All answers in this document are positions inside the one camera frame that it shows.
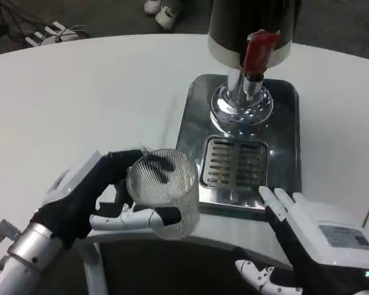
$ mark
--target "gray floor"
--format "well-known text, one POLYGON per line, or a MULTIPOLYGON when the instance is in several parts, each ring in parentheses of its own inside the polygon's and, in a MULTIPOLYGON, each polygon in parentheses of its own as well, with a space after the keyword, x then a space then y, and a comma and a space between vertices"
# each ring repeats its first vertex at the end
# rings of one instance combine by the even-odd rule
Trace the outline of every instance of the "gray floor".
MULTIPOLYGON (((45 22, 87 25, 92 37, 163 33, 144 0, 18 0, 45 22)), ((176 33, 206 33, 210 0, 189 0, 176 33)), ((294 41, 369 59, 369 0, 303 0, 294 41)), ((13 50, 6 42, 3 51, 13 50)))
MULTIPOLYGON (((109 295, 259 294, 235 268, 234 261, 249 259, 248 253, 238 248, 222 250, 190 242, 149 240, 105 243, 100 249, 109 295)), ((251 260, 260 269, 265 264, 272 265, 256 253, 251 254, 251 260)), ((280 269, 278 276, 284 282, 293 282, 284 269, 280 269)), ((77 252, 71 250, 60 259, 34 293, 41 294, 87 295, 77 252)))

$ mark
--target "reflective metal surface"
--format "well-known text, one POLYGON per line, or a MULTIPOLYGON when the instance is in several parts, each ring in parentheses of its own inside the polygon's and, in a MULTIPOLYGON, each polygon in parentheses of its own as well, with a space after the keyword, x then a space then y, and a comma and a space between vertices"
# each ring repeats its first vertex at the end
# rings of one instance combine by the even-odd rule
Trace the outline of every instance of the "reflective metal surface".
POLYGON ((62 251, 63 244, 59 238, 52 238, 51 231, 43 225, 32 223, 8 249, 8 254, 43 271, 62 251))
MULTIPOLYGON (((226 76, 207 74, 191 85, 177 141, 177 149, 193 159, 199 173, 207 140, 213 136, 250 140, 267 148, 266 185, 286 191, 301 191, 300 125, 298 94, 285 81, 265 79, 263 85, 274 100, 274 110, 265 124, 225 132, 211 114, 210 102, 226 76)), ((257 189, 210 187, 200 183, 201 210, 239 218, 263 218, 257 189)))
POLYGON ((242 71, 231 69, 227 83, 212 95, 213 120, 228 133, 264 123, 272 114, 273 100, 262 84, 262 75, 251 81, 242 71))
POLYGON ((248 189, 266 184, 266 153, 259 141, 213 136, 207 141, 200 181, 207 187, 248 189))

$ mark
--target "shoe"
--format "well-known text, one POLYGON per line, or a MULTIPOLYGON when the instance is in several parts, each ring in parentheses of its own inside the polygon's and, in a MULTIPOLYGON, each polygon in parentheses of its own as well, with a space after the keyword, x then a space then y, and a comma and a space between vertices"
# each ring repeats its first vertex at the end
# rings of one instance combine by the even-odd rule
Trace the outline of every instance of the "shoe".
POLYGON ((161 10, 161 0, 147 0, 143 8, 147 14, 157 14, 161 10))
POLYGON ((173 11, 171 8, 163 6, 160 12, 156 15, 156 21, 163 27, 163 29, 169 31, 172 29, 179 14, 180 11, 173 11))

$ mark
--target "transparent cup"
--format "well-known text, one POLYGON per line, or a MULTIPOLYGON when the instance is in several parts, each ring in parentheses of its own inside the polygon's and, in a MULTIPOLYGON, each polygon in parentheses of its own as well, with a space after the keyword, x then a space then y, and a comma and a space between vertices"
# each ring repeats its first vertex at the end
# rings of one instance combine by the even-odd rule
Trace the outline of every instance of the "transparent cup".
POLYGON ((129 168, 127 190, 136 204, 179 208, 182 216, 179 223, 153 229, 161 238, 181 239, 191 234, 199 222, 197 167, 179 151, 148 152, 129 168), (167 169, 164 163, 156 163, 156 158, 151 155, 167 159, 173 169, 167 169))

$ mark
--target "red handle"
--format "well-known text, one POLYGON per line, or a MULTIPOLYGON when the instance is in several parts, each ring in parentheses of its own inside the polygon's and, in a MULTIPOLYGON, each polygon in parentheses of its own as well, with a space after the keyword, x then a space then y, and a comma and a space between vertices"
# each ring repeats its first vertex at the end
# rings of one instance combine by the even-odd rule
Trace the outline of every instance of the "red handle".
POLYGON ((250 35, 244 60, 244 71, 251 74, 262 74, 279 34, 270 33, 263 29, 250 35))

